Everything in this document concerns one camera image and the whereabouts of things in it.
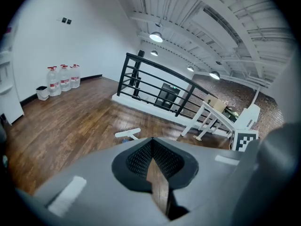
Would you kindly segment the three water jugs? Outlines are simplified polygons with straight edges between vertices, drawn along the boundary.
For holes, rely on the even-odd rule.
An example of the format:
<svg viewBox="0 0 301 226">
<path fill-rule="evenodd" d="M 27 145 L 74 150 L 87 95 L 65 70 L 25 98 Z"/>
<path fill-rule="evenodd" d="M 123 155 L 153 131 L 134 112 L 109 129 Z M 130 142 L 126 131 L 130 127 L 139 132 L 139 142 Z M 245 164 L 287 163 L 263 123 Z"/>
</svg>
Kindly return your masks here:
<svg viewBox="0 0 301 226">
<path fill-rule="evenodd" d="M 48 67 L 48 70 L 49 71 L 47 73 L 47 87 L 49 91 L 49 96 L 59 96 L 62 91 L 60 87 L 59 76 L 56 71 L 56 66 Z"/>
</svg>

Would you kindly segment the white table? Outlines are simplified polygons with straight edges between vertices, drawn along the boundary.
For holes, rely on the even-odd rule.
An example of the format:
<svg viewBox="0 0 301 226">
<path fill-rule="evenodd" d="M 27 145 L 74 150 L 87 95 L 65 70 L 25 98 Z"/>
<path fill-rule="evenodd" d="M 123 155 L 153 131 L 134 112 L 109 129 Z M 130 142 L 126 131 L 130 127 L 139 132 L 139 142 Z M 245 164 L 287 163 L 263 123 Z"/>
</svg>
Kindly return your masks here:
<svg viewBox="0 0 301 226">
<path fill-rule="evenodd" d="M 230 138 L 232 131 L 234 130 L 234 123 L 221 112 L 212 108 L 206 102 L 202 103 L 197 113 L 194 115 L 194 117 L 190 120 L 184 131 L 181 133 L 181 136 L 185 136 L 187 134 L 187 132 L 194 126 L 199 117 L 202 115 L 204 110 L 208 110 L 209 115 L 199 126 L 199 130 L 201 130 L 201 133 L 198 135 L 198 137 L 202 138 L 207 132 L 211 132 L 211 134 L 214 134 L 221 125 L 224 125 L 228 129 L 226 137 Z"/>
</svg>

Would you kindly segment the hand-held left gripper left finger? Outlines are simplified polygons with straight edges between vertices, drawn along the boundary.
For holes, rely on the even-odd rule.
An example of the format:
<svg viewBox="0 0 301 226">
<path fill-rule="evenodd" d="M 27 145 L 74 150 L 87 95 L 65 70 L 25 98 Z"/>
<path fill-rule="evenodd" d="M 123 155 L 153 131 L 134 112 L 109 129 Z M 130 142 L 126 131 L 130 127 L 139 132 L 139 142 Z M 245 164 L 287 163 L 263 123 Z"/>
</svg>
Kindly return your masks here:
<svg viewBox="0 0 301 226">
<path fill-rule="evenodd" d="M 48 206 L 74 176 L 86 185 L 59 224 L 65 226 L 162 226 L 169 219 L 151 194 L 124 187 L 113 175 L 111 164 L 121 152 L 145 142 L 133 140 L 87 154 L 48 179 L 35 192 L 35 199 Z"/>
</svg>

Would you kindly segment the small white bin black liner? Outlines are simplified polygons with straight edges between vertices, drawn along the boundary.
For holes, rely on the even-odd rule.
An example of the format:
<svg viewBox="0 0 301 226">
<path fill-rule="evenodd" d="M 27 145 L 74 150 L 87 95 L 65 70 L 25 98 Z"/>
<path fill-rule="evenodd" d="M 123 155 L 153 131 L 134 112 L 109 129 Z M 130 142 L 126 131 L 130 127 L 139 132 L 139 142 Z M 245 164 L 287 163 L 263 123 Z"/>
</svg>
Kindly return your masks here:
<svg viewBox="0 0 301 226">
<path fill-rule="evenodd" d="M 49 98 L 49 91 L 47 86 L 40 86 L 36 88 L 36 94 L 39 100 L 46 101 Z"/>
</svg>

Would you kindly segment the black metal railing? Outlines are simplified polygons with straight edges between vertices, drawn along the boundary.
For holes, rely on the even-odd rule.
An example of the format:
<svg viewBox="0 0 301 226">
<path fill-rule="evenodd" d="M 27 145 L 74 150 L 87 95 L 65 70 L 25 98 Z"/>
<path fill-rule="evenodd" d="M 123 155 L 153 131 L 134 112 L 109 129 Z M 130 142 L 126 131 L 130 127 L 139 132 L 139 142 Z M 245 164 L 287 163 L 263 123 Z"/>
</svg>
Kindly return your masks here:
<svg viewBox="0 0 301 226">
<path fill-rule="evenodd" d="M 155 101 L 161 90 L 163 83 L 175 86 L 180 90 L 177 99 L 173 102 L 171 109 L 165 109 L 155 106 Z M 187 110 L 192 113 L 196 111 L 188 108 L 187 103 L 200 107 L 200 105 L 192 102 L 191 97 L 201 101 L 204 99 L 198 96 L 194 90 L 199 90 L 206 95 L 212 95 L 211 92 L 204 89 L 191 79 L 173 71 L 170 68 L 162 66 L 158 63 L 127 53 L 120 75 L 117 95 L 121 94 L 129 96 L 141 102 L 153 105 L 157 108 L 171 112 L 175 117 L 182 115 L 185 118 L 191 117 L 185 115 L 182 111 Z"/>
</svg>

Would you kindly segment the open cardboard box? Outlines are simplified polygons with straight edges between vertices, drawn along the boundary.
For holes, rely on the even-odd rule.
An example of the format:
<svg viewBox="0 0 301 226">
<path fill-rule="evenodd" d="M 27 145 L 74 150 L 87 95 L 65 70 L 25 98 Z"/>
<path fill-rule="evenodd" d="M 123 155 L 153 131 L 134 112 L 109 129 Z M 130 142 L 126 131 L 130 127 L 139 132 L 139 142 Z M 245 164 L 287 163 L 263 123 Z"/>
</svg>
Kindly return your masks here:
<svg viewBox="0 0 301 226">
<path fill-rule="evenodd" d="M 219 111 L 221 113 L 224 111 L 224 109 L 227 106 L 220 99 L 218 99 L 212 95 L 209 95 L 209 94 L 205 97 L 204 102 L 206 102 L 212 108 L 216 109 L 217 111 Z"/>
</svg>

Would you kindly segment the black cabinet green light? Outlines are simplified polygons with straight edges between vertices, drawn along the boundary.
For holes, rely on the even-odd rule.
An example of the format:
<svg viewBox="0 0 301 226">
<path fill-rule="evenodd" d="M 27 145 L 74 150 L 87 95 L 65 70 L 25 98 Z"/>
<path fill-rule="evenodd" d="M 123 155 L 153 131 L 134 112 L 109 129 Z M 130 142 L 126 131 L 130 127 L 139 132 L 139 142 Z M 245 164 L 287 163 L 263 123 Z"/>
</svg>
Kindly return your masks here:
<svg viewBox="0 0 301 226">
<path fill-rule="evenodd" d="M 160 108 L 164 107 L 165 109 L 171 109 L 173 102 L 175 102 L 179 93 L 180 90 L 177 87 L 163 83 L 158 97 L 155 101 L 155 106 Z"/>
</svg>

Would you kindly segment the white water dispenser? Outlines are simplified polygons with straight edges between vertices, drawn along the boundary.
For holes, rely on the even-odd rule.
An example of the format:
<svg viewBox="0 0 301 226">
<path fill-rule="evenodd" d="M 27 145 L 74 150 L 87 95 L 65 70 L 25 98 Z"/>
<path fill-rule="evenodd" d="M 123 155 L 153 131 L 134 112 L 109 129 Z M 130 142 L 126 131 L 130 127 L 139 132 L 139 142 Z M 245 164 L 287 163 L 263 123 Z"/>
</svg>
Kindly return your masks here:
<svg viewBox="0 0 301 226">
<path fill-rule="evenodd" d="M 24 115 L 17 94 L 13 73 L 12 52 L 0 52 L 0 114 L 12 125 Z"/>
</svg>

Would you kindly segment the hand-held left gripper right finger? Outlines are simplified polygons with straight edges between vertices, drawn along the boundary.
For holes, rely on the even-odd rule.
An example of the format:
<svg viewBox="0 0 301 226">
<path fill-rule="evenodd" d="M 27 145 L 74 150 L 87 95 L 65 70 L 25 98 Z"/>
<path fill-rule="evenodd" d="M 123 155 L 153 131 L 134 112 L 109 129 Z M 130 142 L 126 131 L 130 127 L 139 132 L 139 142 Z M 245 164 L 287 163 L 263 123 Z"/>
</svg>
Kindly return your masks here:
<svg viewBox="0 0 301 226">
<path fill-rule="evenodd" d="M 233 223 L 242 193 L 239 171 L 244 152 L 223 150 L 153 138 L 164 151 L 172 175 L 169 183 L 169 215 L 160 223 Z"/>
</svg>

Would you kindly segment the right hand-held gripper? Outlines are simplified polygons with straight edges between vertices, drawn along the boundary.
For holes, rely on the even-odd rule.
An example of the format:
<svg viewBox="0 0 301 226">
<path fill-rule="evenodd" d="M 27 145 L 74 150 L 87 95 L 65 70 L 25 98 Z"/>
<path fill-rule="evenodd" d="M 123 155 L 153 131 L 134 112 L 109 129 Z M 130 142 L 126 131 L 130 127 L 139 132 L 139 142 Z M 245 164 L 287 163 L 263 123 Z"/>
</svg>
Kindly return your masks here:
<svg viewBox="0 0 301 226">
<path fill-rule="evenodd" d="M 245 151 L 249 142 L 258 139 L 258 131 L 252 129 L 234 129 L 230 138 L 230 150 Z"/>
</svg>

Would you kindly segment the white tall appliance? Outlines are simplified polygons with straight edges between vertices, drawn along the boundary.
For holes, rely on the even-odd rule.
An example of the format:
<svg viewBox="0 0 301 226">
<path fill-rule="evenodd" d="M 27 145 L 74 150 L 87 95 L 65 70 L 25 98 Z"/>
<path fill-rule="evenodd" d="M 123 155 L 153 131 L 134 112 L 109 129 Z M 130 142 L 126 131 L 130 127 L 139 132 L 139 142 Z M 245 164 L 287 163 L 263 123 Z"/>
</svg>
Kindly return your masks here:
<svg viewBox="0 0 301 226">
<path fill-rule="evenodd" d="M 260 114 L 260 107 L 251 104 L 248 108 L 244 108 L 234 123 L 235 129 L 251 129 L 251 127 L 257 122 Z"/>
</svg>

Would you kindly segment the inverted clear dispenser jug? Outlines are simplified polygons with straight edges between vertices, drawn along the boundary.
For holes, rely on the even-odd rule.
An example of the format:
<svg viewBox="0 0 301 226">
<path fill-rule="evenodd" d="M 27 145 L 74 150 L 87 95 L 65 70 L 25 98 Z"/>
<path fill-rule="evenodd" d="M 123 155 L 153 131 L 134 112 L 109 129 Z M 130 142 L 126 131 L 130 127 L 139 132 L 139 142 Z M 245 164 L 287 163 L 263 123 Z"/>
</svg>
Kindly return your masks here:
<svg viewBox="0 0 301 226">
<path fill-rule="evenodd" d="M 7 27 L 2 39 L 0 41 L 0 53 L 11 52 L 16 36 L 17 24 L 11 24 Z"/>
</svg>

